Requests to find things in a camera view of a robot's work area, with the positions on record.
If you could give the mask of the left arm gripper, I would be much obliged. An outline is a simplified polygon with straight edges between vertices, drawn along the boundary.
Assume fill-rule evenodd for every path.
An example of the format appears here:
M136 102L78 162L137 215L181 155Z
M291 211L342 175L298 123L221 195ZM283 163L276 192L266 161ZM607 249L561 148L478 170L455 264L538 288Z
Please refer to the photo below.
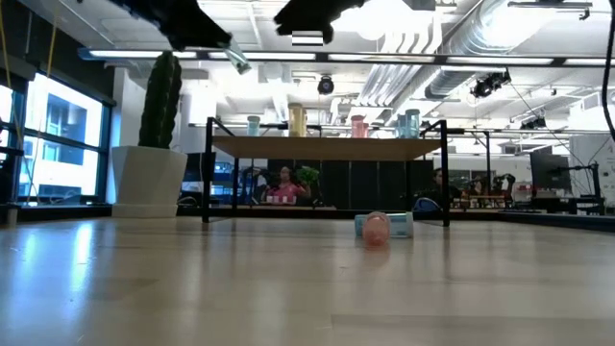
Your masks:
M109 0L131 16L162 23L161 33L176 51L225 48L232 36L201 11L196 0Z

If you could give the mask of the green translucent medicine bottle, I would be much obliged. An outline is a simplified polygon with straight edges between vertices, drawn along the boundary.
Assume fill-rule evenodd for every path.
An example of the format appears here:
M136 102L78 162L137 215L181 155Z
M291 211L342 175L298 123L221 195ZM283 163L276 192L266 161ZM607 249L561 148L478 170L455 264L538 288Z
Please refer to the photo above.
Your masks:
M252 69L248 59L233 38L230 40L229 44L223 48L223 52L240 75L246 74Z

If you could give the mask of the green cactus plant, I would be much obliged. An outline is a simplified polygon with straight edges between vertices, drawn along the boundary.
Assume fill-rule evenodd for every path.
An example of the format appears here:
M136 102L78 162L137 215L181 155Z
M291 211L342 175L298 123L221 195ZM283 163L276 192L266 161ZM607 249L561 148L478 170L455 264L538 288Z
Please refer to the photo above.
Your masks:
M182 85L179 59L172 51L163 51L147 83L138 146L170 148Z

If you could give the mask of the green potted plant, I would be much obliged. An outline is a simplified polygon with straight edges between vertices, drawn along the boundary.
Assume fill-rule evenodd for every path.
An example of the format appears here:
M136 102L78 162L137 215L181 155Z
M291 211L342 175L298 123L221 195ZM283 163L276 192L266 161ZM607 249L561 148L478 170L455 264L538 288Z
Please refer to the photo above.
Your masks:
M304 191L303 194L308 196L311 194L311 188L319 184L320 171L303 165L296 170L295 176L299 187Z

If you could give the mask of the black cabinet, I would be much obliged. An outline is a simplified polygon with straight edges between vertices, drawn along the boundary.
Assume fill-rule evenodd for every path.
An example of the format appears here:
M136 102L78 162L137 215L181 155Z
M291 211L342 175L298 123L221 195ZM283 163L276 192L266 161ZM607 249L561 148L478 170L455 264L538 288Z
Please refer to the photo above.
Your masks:
M404 210L406 197L433 187L432 161L310 161L270 160L267 168L278 174L309 167L319 172L311 185L311 197L301 198L302 207L332 207L336 210Z

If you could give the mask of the person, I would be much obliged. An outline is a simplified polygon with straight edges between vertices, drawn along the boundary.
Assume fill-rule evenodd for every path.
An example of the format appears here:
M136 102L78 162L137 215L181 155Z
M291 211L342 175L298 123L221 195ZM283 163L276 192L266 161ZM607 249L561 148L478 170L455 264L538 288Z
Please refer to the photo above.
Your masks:
M265 200L271 199L273 205L295 206L300 198L310 198L311 188L304 181L293 176L292 170L283 166L280 170L280 181L269 186L265 192Z
M433 200L439 206L443 207L443 175L442 169L436 168L433 170L433 182L435 184L435 192L433 193ZM454 185L449 185L449 201L453 202L454 199L459 199L462 196L462 191Z

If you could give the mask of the blue rounded chair back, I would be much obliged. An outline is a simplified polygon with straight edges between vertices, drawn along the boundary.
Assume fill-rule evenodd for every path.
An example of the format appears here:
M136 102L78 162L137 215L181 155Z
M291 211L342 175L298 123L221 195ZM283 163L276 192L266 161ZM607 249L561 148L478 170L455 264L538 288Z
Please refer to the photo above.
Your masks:
M412 209L415 213L435 213L440 212L440 206L428 197L419 197Z

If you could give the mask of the black computer monitor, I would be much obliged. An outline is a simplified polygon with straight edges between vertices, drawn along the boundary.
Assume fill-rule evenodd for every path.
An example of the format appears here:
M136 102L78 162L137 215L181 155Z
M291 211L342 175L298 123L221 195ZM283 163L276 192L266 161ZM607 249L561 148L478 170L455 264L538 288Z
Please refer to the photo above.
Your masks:
M532 185L535 189L572 190L569 161L566 157L532 152L529 158Z

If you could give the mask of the wooden shelf black metal frame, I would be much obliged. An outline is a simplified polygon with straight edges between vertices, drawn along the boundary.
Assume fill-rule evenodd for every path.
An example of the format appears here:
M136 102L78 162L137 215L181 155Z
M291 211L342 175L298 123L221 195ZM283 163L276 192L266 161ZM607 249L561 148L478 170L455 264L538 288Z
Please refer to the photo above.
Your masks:
M210 183L212 182L212 150L214 148L241 159L299 159L313 161L404 161L410 162L438 149L442 173L442 225L448 227L450 216L450 187L448 166L448 123L438 120L416 138L332 138L332 137L273 137L236 136L219 120L207 120L205 144L205 187L202 192L202 219L210 217Z

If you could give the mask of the silver ceiling ventilation duct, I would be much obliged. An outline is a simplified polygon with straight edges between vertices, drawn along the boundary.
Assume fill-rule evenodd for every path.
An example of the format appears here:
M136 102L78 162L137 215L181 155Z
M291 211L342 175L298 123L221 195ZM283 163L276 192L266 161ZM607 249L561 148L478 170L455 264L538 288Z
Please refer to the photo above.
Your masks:
M508 54L539 29L523 24L529 13L510 7L510 1L515 0L478 0L447 34L442 33L441 21L433 18L420 34L399 36L394 50L471 56ZM399 110L409 98L443 99L472 76L471 72L443 71L437 66L376 64L357 100L362 106Z

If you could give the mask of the window with dark frame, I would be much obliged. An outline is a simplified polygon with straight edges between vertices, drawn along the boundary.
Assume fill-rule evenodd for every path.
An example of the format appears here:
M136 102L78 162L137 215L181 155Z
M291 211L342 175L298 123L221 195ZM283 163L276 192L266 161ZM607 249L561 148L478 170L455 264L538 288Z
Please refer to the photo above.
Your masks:
M0 59L0 208L105 201L111 106Z

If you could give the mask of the black frame machine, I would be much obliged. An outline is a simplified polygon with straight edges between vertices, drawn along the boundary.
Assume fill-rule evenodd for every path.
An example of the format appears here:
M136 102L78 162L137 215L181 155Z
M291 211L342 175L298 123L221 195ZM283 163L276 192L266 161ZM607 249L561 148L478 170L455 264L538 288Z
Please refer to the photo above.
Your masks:
M588 214L605 216L605 199L602 197L600 186L599 164L596 161L588 165L576 165L571 167L572 171L585 171L591 173L591 188L592 191L588 194L580 194L575 198L575 203L578 210L584 210Z

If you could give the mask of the white wall poster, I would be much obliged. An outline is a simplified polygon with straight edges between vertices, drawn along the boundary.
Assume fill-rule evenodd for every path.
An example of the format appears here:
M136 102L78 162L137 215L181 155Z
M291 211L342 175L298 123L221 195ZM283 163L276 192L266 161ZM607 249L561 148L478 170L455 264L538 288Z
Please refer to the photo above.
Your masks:
M601 194L608 208L615 209L615 143L609 140L596 158L599 164Z

